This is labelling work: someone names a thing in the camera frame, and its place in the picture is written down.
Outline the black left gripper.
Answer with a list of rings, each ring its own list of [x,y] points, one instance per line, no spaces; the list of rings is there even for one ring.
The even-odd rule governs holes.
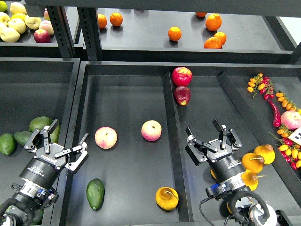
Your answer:
[[[85,133],[76,147],[65,149],[57,143],[52,143],[50,139],[50,134],[58,125],[59,120],[55,119],[51,125],[32,132],[24,148],[36,155],[21,172],[20,177],[23,180],[31,181],[40,187],[51,187],[64,167],[75,174],[88,159],[85,140],[89,134]],[[77,155],[79,156],[76,161],[67,162],[66,158]]]

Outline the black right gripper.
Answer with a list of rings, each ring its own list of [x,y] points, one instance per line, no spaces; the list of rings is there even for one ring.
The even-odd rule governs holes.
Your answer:
[[[196,166],[208,161],[218,182],[241,176],[246,169],[234,153],[242,147],[238,135],[234,129],[228,129],[217,119],[213,119],[212,123],[219,132],[219,139],[209,141],[209,143],[198,140],[192,134],[190,127],[185,129],[188,135],[186,152]]]

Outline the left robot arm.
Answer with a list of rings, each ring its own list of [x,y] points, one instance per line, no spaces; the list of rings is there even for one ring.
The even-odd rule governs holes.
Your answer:
[[[0,206],[0,224],[2,226],[30,226],[39,210],[43,210],[59,197],[53,184],[63,169],[75,174],[88,158],[84,134],[79,144],[66,149],[51,141],[51,134],[59,125],[58,120],[42,129],[36,128],[24,148],[34,153],[20,177],[24,184],[12,184],[16,193]]]

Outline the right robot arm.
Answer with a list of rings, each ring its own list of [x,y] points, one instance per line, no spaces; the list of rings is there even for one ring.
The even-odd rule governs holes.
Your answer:
[[[212,199],[224,200],[229,211],[227,220],[233,219],[241,226],[290,226],[291,221],[281,210],[274,210],[253,192],[243,177],[246,169],[235,151],[242,144],[234,129],[228,129],[216,119],[212,121],[219,132],[217,139],[205,142],[186,128],[186,152],[195,165],[208,162],[216,184],[206,188],[207,198],[198,207]]]

